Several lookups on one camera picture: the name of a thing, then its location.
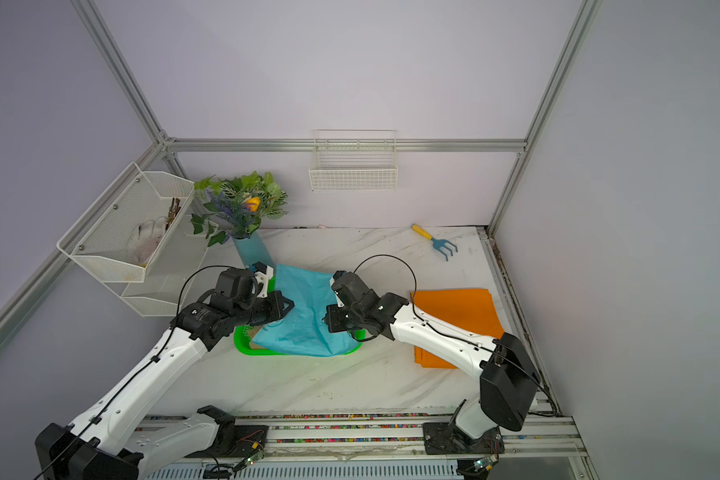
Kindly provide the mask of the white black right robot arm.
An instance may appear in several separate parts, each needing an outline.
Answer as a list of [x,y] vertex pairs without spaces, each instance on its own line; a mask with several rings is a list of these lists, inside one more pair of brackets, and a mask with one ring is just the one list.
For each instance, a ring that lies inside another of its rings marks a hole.
[[336,302],[324,318],[332,333],[366,331],[419,347],[457,367],[476,381],[478,396],[463,402],[451,425],[440,426],[459,446],[477,443],[488,432],[519,432],[531,413],[541,376],[522,341],[504,333],[495,338],[456,327],[417,308],[412,300],[378,295],[353,272],[338,271],[330,281]]

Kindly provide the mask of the orange pants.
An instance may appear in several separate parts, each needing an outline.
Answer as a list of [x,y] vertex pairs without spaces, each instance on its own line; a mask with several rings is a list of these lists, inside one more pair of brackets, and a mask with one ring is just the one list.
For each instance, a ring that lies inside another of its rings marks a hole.
[[463,330],[494,338],[505,333],[487,289],[427,290],[409,296],[418,311]]

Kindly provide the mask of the teal pants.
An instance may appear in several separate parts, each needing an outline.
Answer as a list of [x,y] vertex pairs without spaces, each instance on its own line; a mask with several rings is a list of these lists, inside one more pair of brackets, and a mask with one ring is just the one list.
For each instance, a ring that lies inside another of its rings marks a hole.
[[315,326],[328,330],[323,321],[326,307],[336,303],[335,294],[330,288],[331,279],[330,273],[278,264],[275,267],[274,289],[294,301],[295,307],[283,320],[264,325],[259,330],[280,326],[301,328]]

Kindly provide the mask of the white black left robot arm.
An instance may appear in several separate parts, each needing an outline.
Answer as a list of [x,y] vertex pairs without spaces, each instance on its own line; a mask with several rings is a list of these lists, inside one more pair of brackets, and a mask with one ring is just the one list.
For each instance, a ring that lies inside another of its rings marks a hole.
[[211,405],[142,439],[135,429],[192,365],[241,326],[279,321],[294,303],[274,289],[273,267],[221,266],[214,288],[178,305],[150,352],[97,403],[68,425],[49,424],[36,438],[41,479],[143,479],[189,455],[224,456],[254,435],[237,432],[233,415]]

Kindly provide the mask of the beige pants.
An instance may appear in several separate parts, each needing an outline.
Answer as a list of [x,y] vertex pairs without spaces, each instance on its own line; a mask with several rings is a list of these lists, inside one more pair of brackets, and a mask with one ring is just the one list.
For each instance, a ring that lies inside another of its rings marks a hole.
[[249,348],[255,351],[266,350],[266,347],[259,345],[253,339],[249,340]]

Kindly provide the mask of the green plastic basket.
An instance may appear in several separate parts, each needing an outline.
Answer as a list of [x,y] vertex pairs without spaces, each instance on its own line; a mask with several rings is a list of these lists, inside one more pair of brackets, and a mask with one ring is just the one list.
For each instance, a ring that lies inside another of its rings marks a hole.
[[[249,348],[253,339],[266,350]],[[329,358],[350,355],[360,349],[360,342],[347,333],[330,333],[321,327],[240,327],[234,333],[237,350],[248,356],[302,356]]]

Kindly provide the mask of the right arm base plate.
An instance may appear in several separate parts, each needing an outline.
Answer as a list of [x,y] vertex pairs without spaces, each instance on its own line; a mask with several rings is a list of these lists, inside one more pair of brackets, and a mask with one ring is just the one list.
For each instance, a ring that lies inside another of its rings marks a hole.
[[505,446],[498,427],[472,438],[454,423],[428,422],[422,425],[427,455],[489,455],[503,454]]

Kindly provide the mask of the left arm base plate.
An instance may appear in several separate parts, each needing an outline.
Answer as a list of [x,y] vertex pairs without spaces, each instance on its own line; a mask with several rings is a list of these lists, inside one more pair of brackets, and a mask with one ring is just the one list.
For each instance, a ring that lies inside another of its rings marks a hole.
[[269,427],[266,425],[222,426],[210,447],[195,453],[196,457],[248,457],[266,443]]

